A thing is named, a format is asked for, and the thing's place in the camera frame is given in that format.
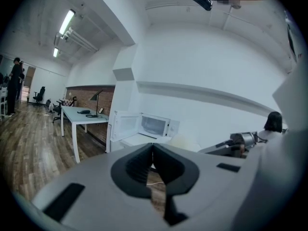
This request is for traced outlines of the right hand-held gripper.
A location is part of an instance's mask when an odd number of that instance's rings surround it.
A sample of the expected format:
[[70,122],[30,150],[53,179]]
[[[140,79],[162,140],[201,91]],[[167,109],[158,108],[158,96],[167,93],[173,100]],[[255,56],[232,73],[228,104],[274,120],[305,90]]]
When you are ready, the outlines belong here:
[[246,158],[250,149],[258,143],[266,142],[257,132],[233,133],[227,141],[216,145],[216,155]]

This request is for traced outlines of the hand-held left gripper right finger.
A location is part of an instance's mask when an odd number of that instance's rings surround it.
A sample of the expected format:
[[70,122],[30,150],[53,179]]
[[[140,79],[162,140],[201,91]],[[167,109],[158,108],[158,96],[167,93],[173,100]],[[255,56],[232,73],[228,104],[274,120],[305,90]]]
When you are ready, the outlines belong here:
[[187,194],[199,178],[198,166],[189,159],[154,144],[153,164],[166,186],[165,221],[173,226],[188,218],[177,210],[173,197]]

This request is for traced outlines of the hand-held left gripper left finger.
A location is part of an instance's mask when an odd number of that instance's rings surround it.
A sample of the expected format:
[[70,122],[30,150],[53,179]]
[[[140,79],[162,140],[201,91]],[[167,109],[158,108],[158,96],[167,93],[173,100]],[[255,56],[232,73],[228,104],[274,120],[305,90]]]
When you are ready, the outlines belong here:
[[147,187],[147,179],[153,164],[152,144],[119,158],[111,167],[111,178],[115,185],[126,195],[136,198],[150,199],[151,190]]

